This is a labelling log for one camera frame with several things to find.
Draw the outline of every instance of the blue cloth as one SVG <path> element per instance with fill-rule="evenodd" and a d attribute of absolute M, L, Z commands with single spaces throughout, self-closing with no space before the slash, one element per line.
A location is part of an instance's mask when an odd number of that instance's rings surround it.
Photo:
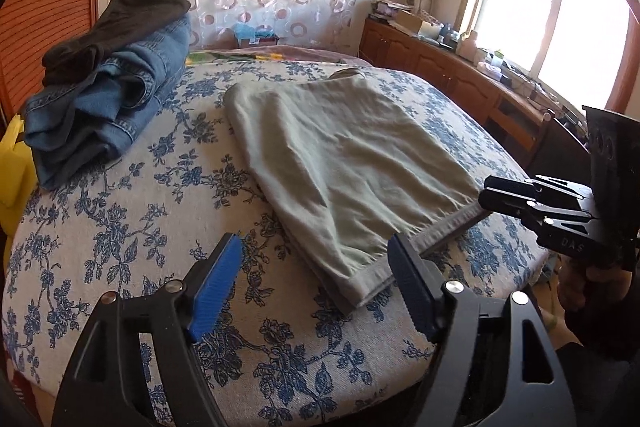
<path fill-rule="evenodd" d="M 182 76 L 190 35 L 185 15 L 114 52 L 82 82 L 47 86 L 26 102 L 24 141 L 43 188 L 131 146 Z"/>
<path fill-rule="evenodd" d="M 236 39 L 239 41 L 249 39 L 268 39 L 271 37 L 275 37 L 276 34 L 273 30 L 258 30 L 256 28 L 252 28 L 248 24 L 236 23 L 231 26 L 233 33 L 236 35 Z"/>

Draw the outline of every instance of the window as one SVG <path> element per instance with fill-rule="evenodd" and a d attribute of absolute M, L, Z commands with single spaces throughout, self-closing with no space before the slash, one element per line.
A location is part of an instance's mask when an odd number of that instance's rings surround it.
<path fill-rule="evenodd" d="M 625 0 L 470 0 L 462 29 L 581 110 L 605 106 L 628 20 Z"/>

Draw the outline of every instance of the hand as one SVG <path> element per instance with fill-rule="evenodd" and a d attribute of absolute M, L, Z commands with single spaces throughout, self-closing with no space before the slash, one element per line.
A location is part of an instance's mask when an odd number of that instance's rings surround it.
<path fill-rule="evenodd" d="M 600 269 L 565 255 L 561 255 L 561 260 L 558 300 L 565 311 L 575 312 L 585 307 L 587 299 L 584 288 L 587 281 L 598 284 L 591 299 L 597 299 L 599 306 L 620 302 L 629 291 L 632 273 L 619 266 Z"/>

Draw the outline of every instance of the blue floral pattern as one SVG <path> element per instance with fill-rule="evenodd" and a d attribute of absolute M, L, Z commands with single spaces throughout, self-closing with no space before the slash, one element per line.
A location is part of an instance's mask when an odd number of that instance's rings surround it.
<path fill-rule="evenodd" d="M 351 315 L 337 310 L 249 173 L 223 107 L 223 93 L 240 79 L 311 82 L 343 67 L 216 60 L 187 68 L 126 156 L 56 191 L 37 190 L 15 237 L 0 315 L 15 367 L 55 395 L 103 292 L 149 295 L 235 232 L 241 272 L 216 327 L 196 346 L 229 425 L 311 426 L 419 380 L 433 346 L 415 331 L 397 286 Z M 430 84 L 398 71 L 363 71 L 478 182 L 489 174 L 524 178 Z M 530 279 L 545 251 L 519 223 L 492 215 L 432 259 L 479 295 L 505 296 Z M 170 424 L 149 339 L 141 352 L 156 417 Z"/>

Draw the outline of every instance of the box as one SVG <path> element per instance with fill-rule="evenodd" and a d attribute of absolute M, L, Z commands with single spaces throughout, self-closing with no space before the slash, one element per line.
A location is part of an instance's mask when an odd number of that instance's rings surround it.
<path fill-rule="evenodd" d="M 240 48 L 254 48 L 254 47 L 261 48 L 264 46 L 276 46 L 279 40 L 280 38 L 277 36 L 256 37 L 255 39 L 241 39 L 239 44 L 240 44 Z"/>
<path fill-rule="evenodd" d="M 396 15 L 396 23 L 417 35 L 422 28 L 422 19 L 408 12 L 399 11 Z"/>

